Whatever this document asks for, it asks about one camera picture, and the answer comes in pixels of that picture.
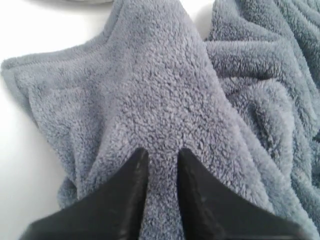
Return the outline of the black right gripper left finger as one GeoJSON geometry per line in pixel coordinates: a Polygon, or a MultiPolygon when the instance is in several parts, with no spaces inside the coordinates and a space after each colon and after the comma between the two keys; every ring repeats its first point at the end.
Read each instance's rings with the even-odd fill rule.
{"type": "Polygon", "coordinates": [[[137,148],[98,190],[31,223],[22,240],[137,240],[148,186],[149,155],[137,148]]]}

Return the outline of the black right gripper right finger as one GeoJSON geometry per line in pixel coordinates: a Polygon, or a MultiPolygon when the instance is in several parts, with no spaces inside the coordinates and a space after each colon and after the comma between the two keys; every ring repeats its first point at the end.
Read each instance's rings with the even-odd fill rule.
{"type": "Polygon", "coordinates": [[[188,148],[177,156],[177,198],[186,240],[307,240],[300,225],[240,197],[188,148]]]}

